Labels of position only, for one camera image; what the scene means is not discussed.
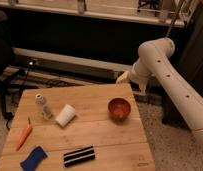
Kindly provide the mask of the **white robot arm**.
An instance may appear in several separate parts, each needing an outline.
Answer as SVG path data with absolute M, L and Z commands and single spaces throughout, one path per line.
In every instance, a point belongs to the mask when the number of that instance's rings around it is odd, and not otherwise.
M 136 83 L 145 93 L 148 81 L 154 75 L 203 149 L 203 98 L 170 63 L 174 51 L 175 44 L 168 37 L 142 43 L 132 69 L 125 71 L 116 82 Z

